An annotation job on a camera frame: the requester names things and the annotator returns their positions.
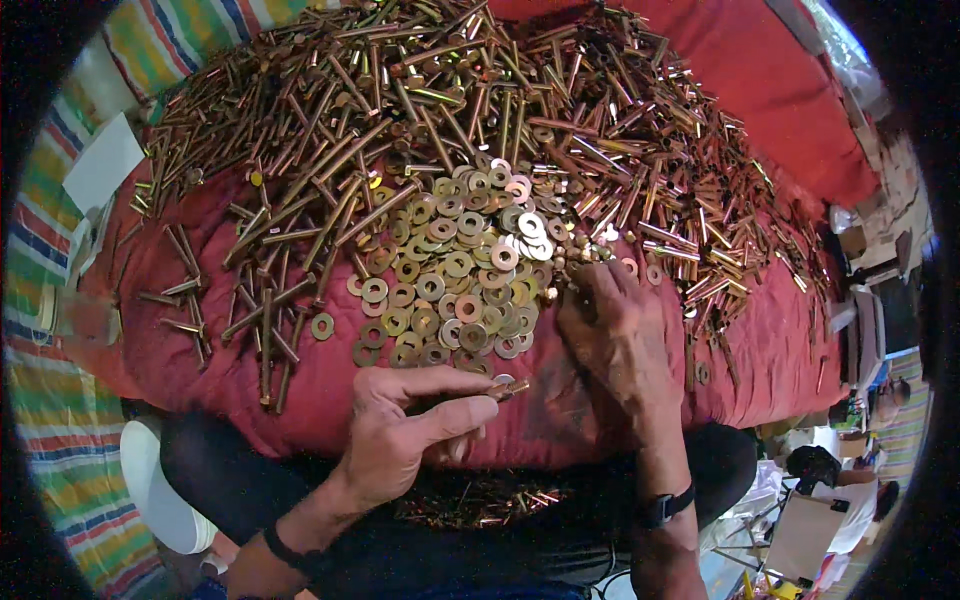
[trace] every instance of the hand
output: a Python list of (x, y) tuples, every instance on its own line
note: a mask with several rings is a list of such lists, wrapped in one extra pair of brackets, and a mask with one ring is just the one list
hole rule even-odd
[[(489, 396), (471, 396), (493, 383), (483, 375), (450, 367), (361, 369), (353, 379), (350, 442), (331, 479), (339, 478), (353, 512), (363, 513), (404, 495), (414, 483), (424, 450), (459, 462), (468, 435), (482, 432), (496, 417)], [(448, 394), (448, 400), (422, 415), (403, 409), (417, 396)]]
[(558, 321), (577, 361), (630, 415), (679, 407), (684, 396), (668, 370), (660, 299), (617, 261), (580, 266), (572, 278), (579, 293), (566, 290)]

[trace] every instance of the red fabric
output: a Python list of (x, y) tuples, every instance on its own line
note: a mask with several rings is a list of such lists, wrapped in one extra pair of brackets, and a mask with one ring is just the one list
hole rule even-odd
[[(269, 456), (300, 450), (337, 454), (347, 442), (351, 382), (357, 371), (349, 349), (358, 338), (360, 325), (367, 320), (359, 300), (347, 292), (346, 279), (351, 273), (347, 262), (336, 266), (328, 287), (327, 310), (335, 320), (335, 332), (322, 343), (308, 333), (300, 339), (298, 354), (302, 362), (291, 381), (282, 416), (267, 415), (260, 409), (259, 369), (252, 344), (237, 339), (223, 347), (219, 341), (226, 328), (235, 277), (220, 268), (235, 240), (233, 225), (225, 223), (223, 215), (230, 201), (251, 192), (239, 177), (220, 177), (167, 212), (168, 222), (184, 224), (202, 271), (210, 274), (210, 289), (201, 302), (214, 345), (207, 369), (198, 372), (197, 358), (186, 335), (157, 324), (161, 316), (185, 320), (185, 308), (136, 299), (138, 292), (159, 292), (182, 281), (186, 274), (162, 232), (162, 223), (157, 222), (146, 226), (133, 242), (116, 253), (114, 272), (127, 249), (132, 249), (119, 288), (123, 338), (112, 348), (88, 354), (84, 367), (125, 396), (143, 397), (171, 411), (202, 407), (227, 415), (260, 452)], [(105, 248), (112, 248), (117, 230), (126, 232), (135, 220), (135, 213), (128, 208), (118, 208)], [(620, 252), (629, 253), (626, 246)], [(643, 264), (642, 256), (634, 256)], [(103, 261), (98, 260), (84, 277), (82, 290), (93, 294), (112, 289), (115, 273), (111, 275), (109, 270), (106, 256)], [(300, 277), (300, 273), (295, 273), (291, 280)], [(695, 394), (686, 398), (686, 426), (709, 420), (737, 427), (757, 425), (823, 410), (839, 398), (836, 338), (824, 344), (818, 334), (813, 362), (807, 349), (808, 306), (812, 297), (800, 293), (779, 263), (768, 269), (764, 281), (751, 296), (749, 308), (728, 332), (741, 378), (739, 390), (733, 389), (722, 354), (711, 351), (706, 344), (698, 345), (696, 359), (708, 363), (711, 380), (707, 386), (698, 385)], [(668, 284), (659, 287), (657, 293), (663, 298), (670, 374), (683, 381), (679, 298)], [(577, 377), (554, 315), (553, 310), (541, 314), (530, 351), (513, 361), (501, 360), (495, 354), (488, 357), (497, 373), (533, 377), (534, 391), (501, 405), (500, 416), (487, 426), (487, 439), (468, 450), (469, 467), (558, 468), (600, 460), (629, 443), (626, 420), (619, 407), (587, 389)], [(386, 366), (392, 347), (391, 342), (382, 349), (381, 366)], [(821, 355), (828, 357), (828, 366), (823, 389), (817, 395)], [(275, 392), (278, 381), (279, 369), (274, 376)]]
[[(524, 24), (581, 4), (490, 0), (498, 17)], [(753, 144), (814, 196), (853, 208), (879, 187), (850, 127), (839, 83), (763, 0), (627, 0), (622, 5), (669, 37), (670, 49), (690, 61), (703, 90), (742, 119)]]
[[(498, 15), (518, 20), (571, 4), (491, 2)], [(690, 59), (704, 90), (716, 94), (724, 109), (743, 119), (751, 141), (779, 165), (768, 168), (768, 174), (777, 184), (780, 198), (790, 201), (780, 205), (799, 199), (801, 212), (817, 219), (823, 213), (819, 198), (852, 206), (873, 192), (876, 177), (853, 137), (832, 81), (761, 0), (659, 0), (628, 6), (648, 16), (654, 31), (671, 37), (671, 47)], [(233, 283), (233, 275), (223, 272), (220, 262), (235, 239), (232, 226), (223, 223), (224, 208), (250, 192), (248, 185), (236, 179), (218, 178), (184, 199), (177, 209), (167, 211), (168, 221), (186, 226), (202, 270), (211, 275), (202, 310), (215, 351), (205, 372), (197, 372), (197, 359), (187, 337), (156, 325), (159, 316), (183, 319), (185, 312), (135, 298), (139, 291), (157, 292), (173, 285), (185, 274), (156, 222), (113, 258), (105, 251), (84, 277), (82, 289), (88, 293), (108, 292), (118, 270), (113, 263), (119, 264), (127, 249), (133, 249), (120, 286), (121, 342), (101, 350), (65, 350), (118, 394), (142, 397), (168, 410), (203, 407), (227, 415), (269, 456), (299, 450), (339, 453), (347, 441), (350, 385), (356, 373), (349, 349), (359, 326), (367, 320), (359, 301), (346, 290), (349, 264), (336, 267), (328, 288), (328, 311), (335, 319), (336, 331), (323, 343), (308, 333), (300, 340), (302, 362), (281, 417), (265, 415), (259, 408), (258, 367), (251, 345), (238, 340), (223, 348), (219, 342)], [(121, 198), (129, 193), (129, 189), (121, 190)], [(121, 203), (111, 221), (105, 249), (112, 248), (118, 230), (122, 235), (137, 218)], [(300, 274), (293, 275), (293, 280), (299, 278)], [(814, 360), (810, 360), (807, 321), (811, 297), (800, 293), (781, 264), (772, 265), (764, 281), (728, 331), (741, 379), (739, 390), (733, 389), (722, 354), (710, 351), (706, 344), (698, 345), (696, 358), (708, 362), (711, 380), (707, 386), (698, 385), (695, 394), (686, 398), (686, 426), (708, 420), (737, 427), (757, 425), (823, 410), (839, 399), (836, 338), (830, 337), (825, 344), (822, 332), (818, 333)], [(682, 381), (678, 298), (669, 285), (662, 285), (658, 293), (667, 320), (664, 341), (670, 371)], [(488, 425), (487, 439), (469, 449), (470, 467), (557, 468), (599, 460), (628, 443), (619, 408), (591, 394), (576, 377), (553, 316), (553, 311), (544, 311), (533, 348), (518, 359), (502, 361), (491, 355), (496, 372), (532, 376), (535, 386), (526, 396), (501, 405), (500, 416)], [(386, 366), (391, 348), (388, 344), (382, 349), (381, 365)], [(828, 363), (823, 389), (817, 395), (821, 355)]]

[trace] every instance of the cardboard box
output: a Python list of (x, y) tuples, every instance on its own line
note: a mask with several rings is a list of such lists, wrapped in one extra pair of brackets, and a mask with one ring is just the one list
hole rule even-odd
[(838, 454), (840, 458), (857, 458), (863, 456), (867, 451), (867, 438), (859, 440), (840, 440), (840, 449)]
[(840, 248), (843, 250), (843, 254), (849, 260), (859, 258), (867, 250), (867, 235), (862, 225), (846, 228), (837, 237), (840, 238)]

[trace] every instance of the fingernail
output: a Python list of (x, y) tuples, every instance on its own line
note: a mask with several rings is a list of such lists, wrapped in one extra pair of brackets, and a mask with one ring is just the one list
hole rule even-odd
[(470, 422), (477, 427), (496, 417), (500, 406), (490, 396), (474, 396), (469, 399)]
[(460, 440), (457, 440), (456, 442), (453, 443), (452, 457), (453, 457), (454, 463), (459, 463), (460, 461), (464, 460), (464, 454), (466, 453), (467, 453), (467, 440), (464, 440), (463, 438), (461, 438)]

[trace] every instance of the person's left hand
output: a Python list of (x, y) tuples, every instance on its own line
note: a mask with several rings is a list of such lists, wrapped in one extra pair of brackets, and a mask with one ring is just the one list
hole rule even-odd
[[(493, 385), (483, 375), (446, 366), (361, 369), (353, 380), (350, 441), (331, 475), (342, 480), (356, 512), (404, 495), (414, 483), (424, 450), (459, 462), (467, 435), (498, 410), (493, 398), (471, 395)], [(404, 414), (418, 396), (438, 394), (468, 397), (448, 400), (415, 417)]]

